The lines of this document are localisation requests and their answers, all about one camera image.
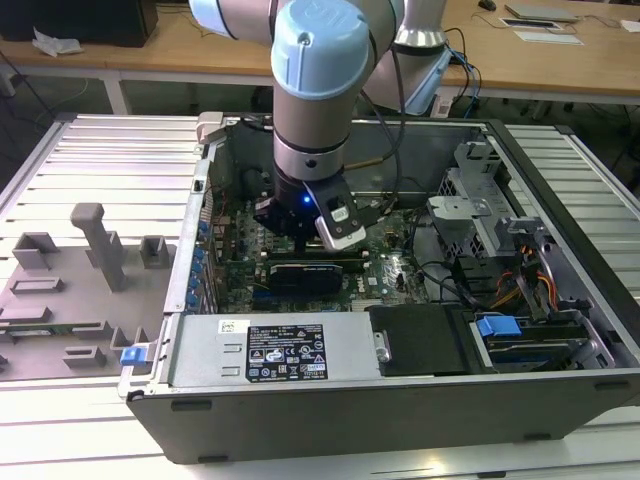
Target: black box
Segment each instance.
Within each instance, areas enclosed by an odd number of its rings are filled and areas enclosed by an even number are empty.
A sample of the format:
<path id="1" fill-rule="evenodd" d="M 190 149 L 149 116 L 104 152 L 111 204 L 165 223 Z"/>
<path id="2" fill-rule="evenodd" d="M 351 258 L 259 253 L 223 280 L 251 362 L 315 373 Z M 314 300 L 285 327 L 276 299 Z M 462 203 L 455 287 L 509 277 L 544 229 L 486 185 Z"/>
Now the black box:
<path id="1" fill-rule="evenodd" d="M 0 0 L 0 34 L 29 41 L 33 27 L 57 38 L 142 47 L 158 23 L 154 0 Z"/>

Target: motherboard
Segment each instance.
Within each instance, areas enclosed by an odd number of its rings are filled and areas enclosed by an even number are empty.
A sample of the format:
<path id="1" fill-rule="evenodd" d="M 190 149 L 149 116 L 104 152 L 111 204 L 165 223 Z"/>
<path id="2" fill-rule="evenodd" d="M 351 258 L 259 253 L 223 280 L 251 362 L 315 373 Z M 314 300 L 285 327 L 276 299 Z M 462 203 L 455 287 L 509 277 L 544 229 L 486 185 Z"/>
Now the motherboard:
<path id="1" fill-rule="evenodd" d="M 291 239 L 254 220 L 253 202 L 227 207 L 228 215 L 212 220 L 221 313 L 364 311 L 429 301 L 407 250 L 413 210 L 393 212 L 352 249 L 329 253 L 316 239 L 294 253 Z"/>

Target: gray base plate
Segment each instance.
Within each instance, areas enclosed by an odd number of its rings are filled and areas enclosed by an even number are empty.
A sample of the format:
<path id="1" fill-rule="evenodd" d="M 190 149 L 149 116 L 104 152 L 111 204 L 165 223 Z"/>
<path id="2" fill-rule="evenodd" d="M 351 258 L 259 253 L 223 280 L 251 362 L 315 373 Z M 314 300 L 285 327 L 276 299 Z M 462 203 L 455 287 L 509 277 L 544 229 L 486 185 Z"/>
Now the gray base plate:
<path id="1" fill-rule="evenodd" d="M 120 327 L 128 344 L 134 341 L 139 327 L 149 340 L 155 340 L 162 324 L 171 268 L 145 270 L 138 248 L 124 247 L 126 288 L 122 292 L 111 293 L 102 272 L 91 266 L 85 250 L 85 247 L 62 247 L 59 253 L 47 254 L 50 270 L 25 272 L 18 266 L 7 288 L 0 294 L 0 307 L 47 306 L 52 312 L 45 324 L 49 327 L 106 320 L 114 331 Z M 169 246 L 171 263 L 175 250 L 174 246 Z M 64 288 L 59 293 L 23 293 L 17 296 L 9 289 L 17 279 L 38 277 L 59 277 Z M 0 343 L 0 355 L 8 360 L 7 364 L 0 366 L 0 381 L 118 375 L 121 349 L 111 348 L 112 336 L 81 340 L 69 334 L 36 335 L 15 337 L 14 344 Z M 104 366 L 70 368 L 62 360 L 67 347 L 91 346 L 98 346 L 105 355 Z"/>

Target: warning label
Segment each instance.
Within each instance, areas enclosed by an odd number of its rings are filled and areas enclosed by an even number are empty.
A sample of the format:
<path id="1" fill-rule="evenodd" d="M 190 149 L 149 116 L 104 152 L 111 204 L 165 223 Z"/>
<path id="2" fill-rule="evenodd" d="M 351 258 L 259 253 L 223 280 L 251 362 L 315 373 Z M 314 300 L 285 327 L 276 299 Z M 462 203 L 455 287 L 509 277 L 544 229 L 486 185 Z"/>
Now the warning label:
<path id="1" fill-rule="evenodd" d="M 326 380 L 322 325 L 277 325 L 247 330 L 247 380 Z"/>

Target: blue latch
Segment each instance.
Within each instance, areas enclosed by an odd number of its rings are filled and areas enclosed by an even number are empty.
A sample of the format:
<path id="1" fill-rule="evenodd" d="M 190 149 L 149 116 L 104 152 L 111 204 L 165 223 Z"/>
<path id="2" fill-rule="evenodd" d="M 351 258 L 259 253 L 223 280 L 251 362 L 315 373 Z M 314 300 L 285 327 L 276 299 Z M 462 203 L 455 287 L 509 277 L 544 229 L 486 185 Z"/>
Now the blue latch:
<path id="1" fill-rule="evenodd" d="M 510 315 L 487 315 L 476 320 L 476 325 L 483 337 L 520 337 L 522 335 L 516 317 Z"/>
<path id="2" fill-rule="evenodd" d="M 147 363 L 147 347 L 133 346 L 122 350 L 120 365 L 123 367 L 143 367 Z"/>

